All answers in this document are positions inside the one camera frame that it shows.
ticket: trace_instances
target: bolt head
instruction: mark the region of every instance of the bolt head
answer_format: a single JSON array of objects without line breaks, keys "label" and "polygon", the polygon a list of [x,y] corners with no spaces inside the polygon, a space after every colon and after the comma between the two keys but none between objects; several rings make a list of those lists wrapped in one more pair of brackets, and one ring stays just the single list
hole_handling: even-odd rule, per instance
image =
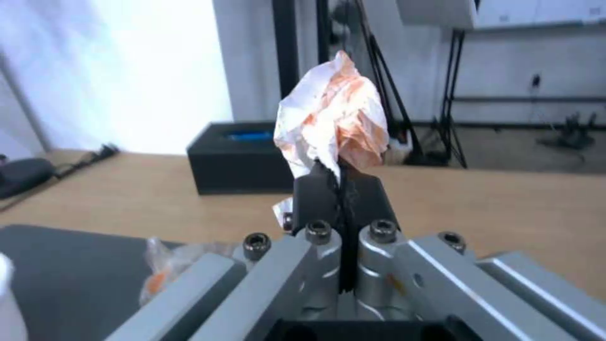
[{"label": "bolt head", "polygon": [[387,219],[377,219],[370,223],[370,238],[379,244],[388,244],[396,241],[398,227]]},{"label": "bolt head", "polygon": [[438,238],[440,238],[444,243],[448,244],[456,252],[460,254],[465,252],[467,244],[465,239],[463,239],[460,234],[452,231],[444,231],[438,234]]},{"label": "bolt head", "polygon": [[251,233],[244,238],[242,248],[244,249],[244,257],[257,261],[271,248],[271,239],[265,233]]},{"label": "bolt head", "polygon": [[332,228],[324,220],[314,220],[305,225],[305,238],[312,244],[324,245],[330,241]]}]

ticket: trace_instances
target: plastic bag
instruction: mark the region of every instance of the plastic bag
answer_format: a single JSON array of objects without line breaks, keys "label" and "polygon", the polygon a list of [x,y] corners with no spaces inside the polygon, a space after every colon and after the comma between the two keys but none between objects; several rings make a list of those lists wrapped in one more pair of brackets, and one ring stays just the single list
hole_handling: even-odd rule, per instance
[{"label": "plastic bag", "polygon": [[155,295],[172,283],[180,274],[189,268],[203,254],[214,253],[231,257],[237,244],[209,243],[190,244],[169,249],[156,237],[147,240],[145,260],[151,268],[151,276],[147,277],[139,304],[144,306]]}]

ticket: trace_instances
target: silver metal part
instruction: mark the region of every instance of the silver metal part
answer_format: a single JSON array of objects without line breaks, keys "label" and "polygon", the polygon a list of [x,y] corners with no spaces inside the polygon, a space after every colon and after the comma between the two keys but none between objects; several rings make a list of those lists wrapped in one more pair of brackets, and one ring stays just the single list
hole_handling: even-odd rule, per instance
[{"label": "silver metal part", "polygon": [[380,244],[396,241],[398,227],[391,220],[377,219],[370,223],[370,238]]},{"label": "silver metal part", "polygon": [[245,275],[239,262],[205,254],[106,341],[185,340]]},{"label": "silver metal part", "polygon": [[444,243],[448,244],[456,252],[465,254],[467,244],[463,236],[460,234],[451,231],[444,231],[438,233],[438,238],[440,238]]},{"label": "silver metal part", "polygon": [[406,292],[391,274],[393,254],[406,239],[396,231],[391,243],[381,243],[372,237],[372,228],[366,226],[358,235],[356,313],[364,320],[411,319]]},{"label": "silver metal part", "polygon": [[332,228],[324,220],[315,220],[305,226],[305,237],[315,245],[324,245],[330,241]]},{"label": "silver metal part", "polygon": [[251,233],[242,242],[244,257],[255,262],[271,248],[271,239],[265,233]]},{"label": "silver metal part", "polygon": [[[299,231],[296,238],[309,238],[307,231]],[[339,269],[341,267],[341,236],[329,233],[328,240],[316,245],[318,262],[314,265],[320,273],[313,292],[303,307],[299,320],[335,319],[339,296]]]},{"label": "silver metal part", "polygon": [[477,264],[572,336],[606,340],[606,307],[522,253],[508,252]]},{"label": "silver metal part", "polygon": [[283,236],[190,340],[262,340],[278,319],[294,320],[320,276],[317,259],[307,240]]},{"label": "silver metal part", "polygon": [[424,320],[454,315],[484,340],[574,339],[438,237],[400,245],[393,264]]}]

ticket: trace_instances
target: white cabinet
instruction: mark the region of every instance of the white cabinet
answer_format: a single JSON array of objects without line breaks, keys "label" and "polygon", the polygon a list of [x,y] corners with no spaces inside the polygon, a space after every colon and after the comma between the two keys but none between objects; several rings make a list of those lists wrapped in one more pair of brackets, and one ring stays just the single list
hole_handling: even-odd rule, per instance
[{"label": "white cabinet", "polygon": [[477,28],[532,25],[539,0],[483,0]]},{"label": "white cabinet", "polygon": [[471,29],[477,15],[474,0],[396,0],[396,3],[405,25]]},{"label": "white cabinet", "polygon": [[606,21],[606,0],[396,0],[406,25],[490,29]]},{"label": "white cabinet", "polygon": [[584,22],[595,22],[606,19],[606,0],[582,0],[581,19]]},{"label": "white cabinet", "polygon": [[541,0],[535,24],[564,24],[579,22],[584,11],[585,0]]}]

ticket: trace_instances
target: black cable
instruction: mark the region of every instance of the black cable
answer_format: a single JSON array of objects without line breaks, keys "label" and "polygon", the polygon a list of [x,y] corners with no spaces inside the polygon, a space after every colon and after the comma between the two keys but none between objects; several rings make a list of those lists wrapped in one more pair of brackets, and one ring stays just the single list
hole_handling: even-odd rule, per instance
[{"label": "black cable", "polygon": [[119,150],[116,146],[112,144],[104,144],[101,146],[101,149],[98,152],[86,153],[76,163],[62,163],[55,166],[55,177],[61,180],[82,168],[103,161],[106,158],[116,155],[117,153],[119,153]]}]

